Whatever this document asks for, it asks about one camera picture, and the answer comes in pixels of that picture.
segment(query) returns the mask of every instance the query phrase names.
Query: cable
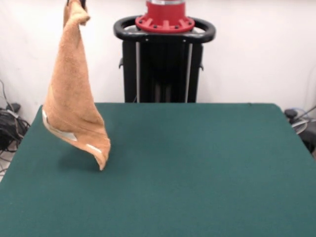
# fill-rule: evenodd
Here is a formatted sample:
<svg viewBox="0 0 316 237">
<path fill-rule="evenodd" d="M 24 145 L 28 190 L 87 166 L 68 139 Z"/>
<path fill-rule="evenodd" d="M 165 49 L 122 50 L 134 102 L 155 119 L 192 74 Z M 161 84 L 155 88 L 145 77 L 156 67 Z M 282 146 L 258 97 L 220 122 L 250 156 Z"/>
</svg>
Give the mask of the cable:
<svg viewBox="0 0 316 237">
<path fill-rule="evenodd" d="M 13 105 L 7 100 L 5 94 L 4 83 L 0 79 L 2 84 L 3 99 L 7 103 L 6 109 L 0 108 L 0 156 L 4 152 L 14 153 L 17 151 L 22 139 L 30 128 L 30 124 L 22 119 L 15 111 Z M 11 163 L 11 160 L 0 157 L 0 160 Z M 0 163 L 0 176 L 4 176 L 7 168 L 4 168 Z"/>
<path fill-rule="evenodd" d="M 307 124 L 307 123 L 310 123 L 310 122 L 316 122 L 316 119 L 303 120 L 303 121 L 300 121 L 300 122 L 292 124 L 292 127 L 295 128 L 297 126 L 300 126 L 300 125 L 303 125 L 303 124 Z"/>
<path fill-rule="evenodd" d="M 309 113 L 307 113 L 304 109 L 302 109 L 302 108 L 291 108 L 291 110 L 296 110 L 296 111 L 301 111 L 301 112 L 303 112 L 304 114 L 306 114 L 307 116 L 307 118 L 309 118 L 310 119 L 310 117 L 308 116 L 308 114 Z"/>
<path fill-rule="evenodd" d="M 302 126 L 301 128 L 298 128 L 298 130 L 296 130 L 296 129 L 294 128 L 294 130 L 295 130 L 295 132 L 296 132 L 297 135 L 299 135 L 299 134 L 301 134 L 302 132 L 304 132 L 304 131 L 306 130 L 306 128 L 308 127 L 308 123 L 305 123 L 305 124 L 302 124 L 302 125 L 296 126 L 296 127 Z"/>
<path fill-rule="evenodd" d="M 316 109 L 316 105 L 314 107 L 312 107 L 310 110 L 308 110 L 307 112 L 303 113 L 302 115 L 298 116 L 294 122 L 298 121 L 299 119 L 301 119 L 302 117 L 304 117 L 305 115 L 308 115 L 311 111 Z"/>
<path fill-rule="evenodd" d="M 309 72 L 309 75 L 307 77 L 307 90 L 306 90 L 306 93 L 305 93 L 305 100 L 304 100 L 304 105 L 307 104 L 307 98 L 308 98 L 308 94 L 309 94 L 309 88 L 310 88 L 310 84 L 311 84 L 311 80 L 313 78 L 313 74 L 314 74 L 314 71 L 316 69 L 316 64 L 313 65 L 313 67 L 311 68 L 310 72 Z"/>
</svg>

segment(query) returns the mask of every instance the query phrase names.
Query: floor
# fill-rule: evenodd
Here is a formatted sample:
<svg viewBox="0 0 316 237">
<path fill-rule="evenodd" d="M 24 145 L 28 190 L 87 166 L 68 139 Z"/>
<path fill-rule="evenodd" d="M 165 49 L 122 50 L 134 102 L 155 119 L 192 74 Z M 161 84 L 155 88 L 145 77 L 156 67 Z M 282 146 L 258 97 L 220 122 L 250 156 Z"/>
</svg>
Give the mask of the floor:
<svg viewBox="0 0 316 237">
<path fill-rule="evenodd" d="M 14 156 L 14 154 L 9 153 L 9 152 L 3 152 L 0 155 L 0 171 L 3 169 L 7 169 L 9 167 L 13 156 Z M 5 175 L 5 171 L 0 172 L 0 182 L 1 182 L 4 175 Z"/>
</svg>

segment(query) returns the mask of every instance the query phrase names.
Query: table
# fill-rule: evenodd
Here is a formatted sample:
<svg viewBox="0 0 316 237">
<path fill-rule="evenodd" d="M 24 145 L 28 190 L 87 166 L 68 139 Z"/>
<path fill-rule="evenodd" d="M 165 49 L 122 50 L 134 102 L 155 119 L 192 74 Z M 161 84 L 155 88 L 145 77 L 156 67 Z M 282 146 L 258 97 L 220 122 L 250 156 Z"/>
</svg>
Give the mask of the table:
<svg viewBox="0 0 316 237">
<path fill-rule="evenodd" d="M 97 104 L 91 155 L 38 113 L 0 183 L 5 237 L 316 235 L 316 164 L 272 104 Z"/>
</svg>

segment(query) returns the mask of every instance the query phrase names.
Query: green table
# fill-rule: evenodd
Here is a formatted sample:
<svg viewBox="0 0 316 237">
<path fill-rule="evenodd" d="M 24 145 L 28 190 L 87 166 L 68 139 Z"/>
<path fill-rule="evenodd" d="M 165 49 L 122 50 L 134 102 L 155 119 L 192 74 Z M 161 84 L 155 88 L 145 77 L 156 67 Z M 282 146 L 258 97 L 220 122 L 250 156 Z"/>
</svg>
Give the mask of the green table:
<svg viewBox="0 0 316 237">
<path fill-rule="evenodd" d="M 1 236 L 316 236 L 316 164 L 277 106 L 97 107 L 104 172 L 38 113 L 0 183 Z"/>
</svg>

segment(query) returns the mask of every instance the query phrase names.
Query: black handle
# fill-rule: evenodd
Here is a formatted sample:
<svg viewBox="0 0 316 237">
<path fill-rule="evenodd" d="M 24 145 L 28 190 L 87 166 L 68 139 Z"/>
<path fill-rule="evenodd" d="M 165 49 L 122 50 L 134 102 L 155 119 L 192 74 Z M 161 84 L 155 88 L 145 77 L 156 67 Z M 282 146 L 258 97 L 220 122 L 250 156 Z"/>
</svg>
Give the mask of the black handle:
<svg viewBox="0 0 316 237">
<path fill-rule="evenodd" d="M 215 38 L 215 27 L 204 20 L 193 18 L 195 27 L 204 30 L 203 33 L 194 31 L 176 34 L 160 34 L 145 32 L 137 28 L 125 29 L 129 26 L 135 26 L 135 20 L 138 16 L 126 17 L 118 20 L 114 24 L 114 34 L 121 40 L 135 42 L 187 42 L 187 43 L 206 43 Z"/>
<path fill-rule="evenodd" d="M 85 8 L 85 0 L 80 0 L 81 2 L 81 6 L 83 7 L 83 9 Z"/>
</svg>

